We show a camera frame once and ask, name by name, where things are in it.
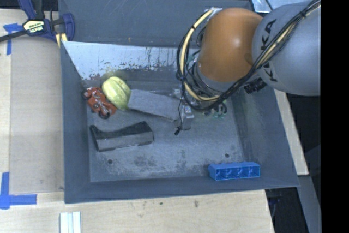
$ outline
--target yellow cable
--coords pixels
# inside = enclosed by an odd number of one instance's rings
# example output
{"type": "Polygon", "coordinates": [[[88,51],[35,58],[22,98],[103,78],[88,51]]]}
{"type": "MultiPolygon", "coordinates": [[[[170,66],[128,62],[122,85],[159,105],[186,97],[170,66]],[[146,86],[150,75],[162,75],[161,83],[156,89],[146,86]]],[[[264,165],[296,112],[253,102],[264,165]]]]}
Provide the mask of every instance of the yellow cable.
{"type": "MultiPolygon", "coordinates": [[[[193,32],[195,31],[195,29],[210,15],[213,13],[213,10],[209,10],[206,13],[204,13],[191,27],[191,29],[189,30],[189,32],[187,33],[185,39],[184,39],[184,43],[183,43],[183,48],[182,48],[182,53],[180,55],[180,71],[182,73],[184,73],[184,61],[185,61],[185,52],[186,49],[188,47],[188,43],[189,40],[193,34],[193,32]]],[[[188,86],[187,82],[184,82],[184,86],[185,89],[188,91],[188,93],[194,97],[197,100],[200,101],[214,101],[217,100],[219,98],[219,95],[216,95],[215,97],[203,97],[203,96],[199,96],[197,95],[194,91],[191,90],[191,88],[188,86]]]]}

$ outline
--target red plastic toy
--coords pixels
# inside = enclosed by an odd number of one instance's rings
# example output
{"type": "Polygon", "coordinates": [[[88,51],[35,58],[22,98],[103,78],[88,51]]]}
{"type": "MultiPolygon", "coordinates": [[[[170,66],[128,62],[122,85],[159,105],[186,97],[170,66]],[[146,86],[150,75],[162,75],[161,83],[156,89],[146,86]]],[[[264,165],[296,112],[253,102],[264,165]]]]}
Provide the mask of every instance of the red plastic toy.
{"type": "Polygon", "coordinates": [[[82,97],[87,101],[93,112],[101,118],[107,119],[113,115],[117,108],[110,103],[100,87],[90,87],[82,92],[82,97]]]}

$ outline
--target blue clamp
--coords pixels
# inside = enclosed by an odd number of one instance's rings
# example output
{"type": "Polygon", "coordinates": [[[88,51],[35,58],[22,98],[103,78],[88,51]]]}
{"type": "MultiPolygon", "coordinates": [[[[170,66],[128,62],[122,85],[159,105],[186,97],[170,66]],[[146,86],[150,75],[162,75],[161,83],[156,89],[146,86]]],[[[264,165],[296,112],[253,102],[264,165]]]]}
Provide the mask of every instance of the blue clamp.
{"type": "Polygon", "coordinates": [[[236,178],[260,177],[261,167],[255,162],[210,164],[209,176],[216,180],[231,180],[236,178]]]}
{"type": "Polygon", "coordinates": [[[18,0],[21,10],[23,10],[28,20],[22,25],[22,30],[0,37],[0,42],[10,40],[22,35],[40,36],[53,42],[57,42],[55,31],[56,25],[65,24],[65,36],[72,40],[75,34],[74,18],[71,13],[66,13],[61,19],[45,19],[42,11],[42,0],[18,0]]]}
{"type": "Polygon", "coordinates": [[[0,209],[8,210],[15,205],[35,205],[37,194],[9,195],[9,172],[2,173],[0,209]]]}

